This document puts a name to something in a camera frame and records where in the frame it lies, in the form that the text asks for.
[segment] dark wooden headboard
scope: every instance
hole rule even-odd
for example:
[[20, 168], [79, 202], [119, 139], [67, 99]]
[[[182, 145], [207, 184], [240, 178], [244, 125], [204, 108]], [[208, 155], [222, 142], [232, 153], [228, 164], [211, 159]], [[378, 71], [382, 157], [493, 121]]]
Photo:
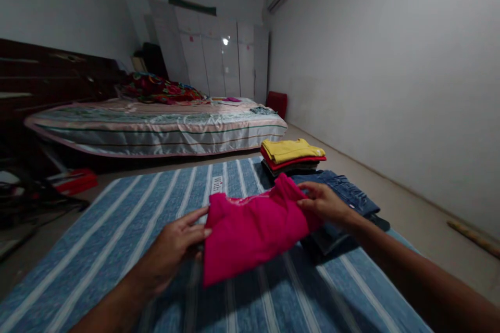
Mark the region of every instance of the dark wooden headboard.
[[25, 117], [74, 101], [113, 98], [124, 77], [112, 59], [0, 39], [0, 93], [20, 95], [0, 97], [2, 141], [35, 173], [57, 173], [24, 127]]

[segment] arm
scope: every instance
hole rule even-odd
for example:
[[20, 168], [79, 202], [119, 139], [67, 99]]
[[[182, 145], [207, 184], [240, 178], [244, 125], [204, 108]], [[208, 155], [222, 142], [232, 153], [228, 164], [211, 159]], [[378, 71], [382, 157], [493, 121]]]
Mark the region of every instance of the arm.
[[350, 209], [327, 185], [299, 188], [309, 190], [310, 199], [298, 205], [352, 235], [433, 330], [498, 330], [500, 310], [486, 298]]
[[134, 268], [71, 332], [131, 330], [148, 301], [168, 287], [179, 265], [192, 255], [190, 246], [210, 235], [211, 229], [193, 225], [207, 212], [208, 208], [201, 208], [167, 224]]

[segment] striped bedsheet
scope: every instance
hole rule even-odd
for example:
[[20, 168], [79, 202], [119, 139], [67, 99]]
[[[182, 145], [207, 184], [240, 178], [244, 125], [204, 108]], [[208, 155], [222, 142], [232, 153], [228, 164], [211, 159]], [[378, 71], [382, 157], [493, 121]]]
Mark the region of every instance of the striped bedsheet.
[[191, 106], [112, 99], [49, 109], [24, 123], [42, 136], [95, 155], [214, 155], [281, 139], [287, 124], [277, 114], [252, 113], [256, 106], [249, 99]]
[[[0, 305], [0, 331], [67, 331], [166, 223], [207, 204], [214, 189], [244, 197], [268, 183], [259, 157], [113, 181]], [[297, 244], [206, 290], [202, 271], [185, 263], [143, 311], [135, 331], [430, 331], [362, 249], [314, 267]]]

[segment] yellow shirt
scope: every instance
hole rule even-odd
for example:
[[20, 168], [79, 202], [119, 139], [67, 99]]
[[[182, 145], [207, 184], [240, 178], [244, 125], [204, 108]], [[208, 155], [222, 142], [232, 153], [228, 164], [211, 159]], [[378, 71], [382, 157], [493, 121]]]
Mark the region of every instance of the yellow shirt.
[[269, 154], [269, 158], [275, 164], [281, 164], [301, 157], [324, 156], [322, 148], [311, 146], [305, 139], [282, 140], [281, 142], [271, 142], [266, 139], [262, 142], [262, 145]]

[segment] red box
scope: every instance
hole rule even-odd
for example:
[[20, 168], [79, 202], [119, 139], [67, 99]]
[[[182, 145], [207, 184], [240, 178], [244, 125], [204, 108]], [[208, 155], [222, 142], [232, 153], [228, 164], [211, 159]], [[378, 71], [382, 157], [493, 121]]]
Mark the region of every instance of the red box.
[[97, 176], [90, 169], [75, 169], [47, 180], [64, 195], [74, 195], [97, 186]]
[[282, 119], [285, 119], [287, 105], [288, 105], [287, 94], [277, 93], [275, 91], [269, 91], [269, 94], [267, 94], [266, 106], [278, 112], [278, 115]]

